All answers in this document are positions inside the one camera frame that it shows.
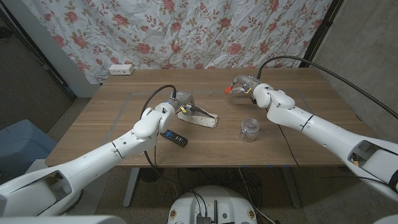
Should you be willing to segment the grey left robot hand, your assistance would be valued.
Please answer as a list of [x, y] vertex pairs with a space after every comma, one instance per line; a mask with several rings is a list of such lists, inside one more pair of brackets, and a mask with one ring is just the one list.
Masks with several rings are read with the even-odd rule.
[[173, 106], [176, 114], [191, 115], [197, 108], [193, 95], [187, 91], [171, 93], [168, 102]]

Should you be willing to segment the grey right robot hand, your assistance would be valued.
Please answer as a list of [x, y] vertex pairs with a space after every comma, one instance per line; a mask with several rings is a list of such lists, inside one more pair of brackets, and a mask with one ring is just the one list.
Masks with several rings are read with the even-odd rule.
[[260, 85], [261, 82], [253, 76], [239, 75], [233, 79], [230, 86], [224, 90], [226, 95], [233, 95], [238, 93], [245, 93], [251, 95], [251, 101], [256, 104], [257, 101], [254, 98], [254, 89]]

